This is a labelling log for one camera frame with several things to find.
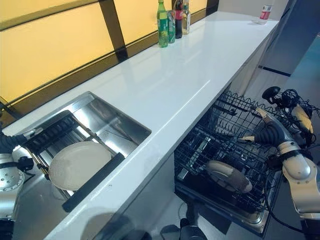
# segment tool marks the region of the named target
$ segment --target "plate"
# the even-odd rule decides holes
[[[49,178],[59,189],[76,191],[111,160],[101,144],[82,141],[62,149],[49,166]]]

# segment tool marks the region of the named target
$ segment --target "dish rack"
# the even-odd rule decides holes
[[[268,195],[280,180],[280,174],[273,174],[266,163],[268,156],[276,155],[275,147],[237,142],[238,138],[251,136],[265,126],[252,106],[259,106],[276,116],[285,127],[290,125],[290,122],[272,107],[258,105],[250,98],[226,91],[174,152],[178,179],[183,180],[187,172],[200,175],[217,187],[217,191],[220,191],[217,195],[221,201],[249,213],[266,209],[264,187],[268,174],[272,174],[266,186]],[[237,190],[232,192],[218,186],[206,171],[207,163],[211,160],[224,162],[239,170],[250,180],[252,190],[248,193]]]
[[[23,147],[30,153],[37,167],[42,171],[44,177],[49,179],[48,159],[52,161],[55,155],[65,147],[83,142],[93,141],[104,146],[114,158],[117,153],[108,147],[89,128],[85,127],[70,111],[65,110],[39,126],[43,129],[41,133],[32,137]],[[68,200],[76,191],[63,190],[57,187],[62,196]]]

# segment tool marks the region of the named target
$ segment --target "kitchen counter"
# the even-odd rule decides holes
[[[144,184],[278,23],[258,25],[252,19],[215,12],[167,48],[156,44],[3,130],[14,135],[90,91],[152,131],[46,239],[80,239],[89,219],[117,212]]]

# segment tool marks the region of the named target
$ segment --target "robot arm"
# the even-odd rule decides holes
[[[282,172],[290,185],[296,212],[303,219],[320,220],[320,169],[300,149],[287,129],[261,108],[255,109],[266,127],[255,136],[238,141],[256,142],[277,148],[282,161]]]

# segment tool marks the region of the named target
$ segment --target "sink basin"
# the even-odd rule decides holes
[[[68,139],[60,137],[48,147],[45,147],[44,151],[43,149],[41,150],[38,159],[40,162],[44,161],[44,165],[47,164],[49,166],[53,157],[68,145],[88,140],[96,142],[96,139],[98,142],[102,141],[100,143],[105,144],[113,156],[120,153],[126,158],[151,133],[148,128],[91,92],[78,96],[35,122],[23,132],[47,126],[49,122],[64,115],[64,113],[70,113],[70,116],[75,118],[81,127],[74,129],[77,135],[72,135],[74,134],[73,132],[68,133],[70,135],[67,136]],[[92,134],[91,136],[87,131],[84,131],[86,128]],[[31,157],[30,152],[32,152],[32,157],[35,159],[35,153],[32,150],[27,151],[23,147],[16,149],[12,155],[17,160],[22,156]],[[63,210],[62,205],[74,194],[74,192],[68,192],[69,195],[66,195],[60,189],[57,189],[37,167],[34,167],[30,173],[36,175],[24,184],[19,195],[17,219],[13,233],[14,240],[43,239],[68,215]]]

